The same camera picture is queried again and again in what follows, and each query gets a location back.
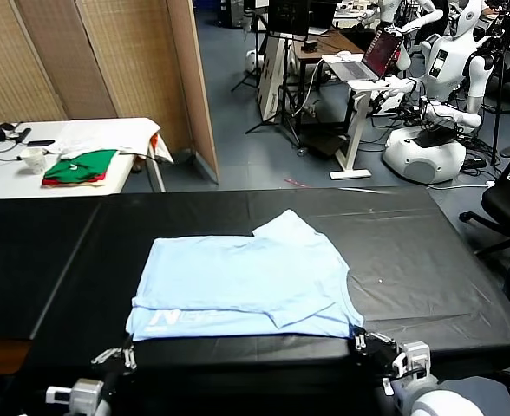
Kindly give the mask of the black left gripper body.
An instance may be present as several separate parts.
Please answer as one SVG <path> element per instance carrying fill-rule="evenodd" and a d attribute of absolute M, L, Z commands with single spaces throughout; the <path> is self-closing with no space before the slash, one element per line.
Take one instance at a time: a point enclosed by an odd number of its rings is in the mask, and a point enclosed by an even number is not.
<path fill-rule="evenodd" d="M 114 390 L 118 381 L 129 374 L 129 368 L 122 359 L 109 359 L 101 364 L 104 374 L 104 390 Z"/>

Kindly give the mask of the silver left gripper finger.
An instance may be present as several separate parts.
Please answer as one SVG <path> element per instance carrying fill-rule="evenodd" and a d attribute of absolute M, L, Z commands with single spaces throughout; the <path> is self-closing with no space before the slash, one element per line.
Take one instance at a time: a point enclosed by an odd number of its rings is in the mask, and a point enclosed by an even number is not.
<path fill-rule="evenodd" d="M 128 337 L 123 344 L 124 365 L 127 370 L 134 371 L 137 363 L 134 355 L 133 338 Z"/>
<path fill-rule="evenodd" d="M 92 365 L 101 365 L 109 358 L 113 356 L 118 356 L 121 353 L 121 348 L 109 348 L 99 355 L 97 355 L 94 359 L 91 360 Z"/>

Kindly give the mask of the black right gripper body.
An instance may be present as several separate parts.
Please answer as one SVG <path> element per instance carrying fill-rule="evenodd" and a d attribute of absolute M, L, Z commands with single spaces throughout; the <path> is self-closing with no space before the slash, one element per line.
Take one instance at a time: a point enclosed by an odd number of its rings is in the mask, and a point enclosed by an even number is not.
<path fill-rule="evenodd" d="M 395 341 L 381 341 L 377 338 L 366 339 L 364 363 L 373 374 L 395 375 L 393 362 L 400 354 Z"/>

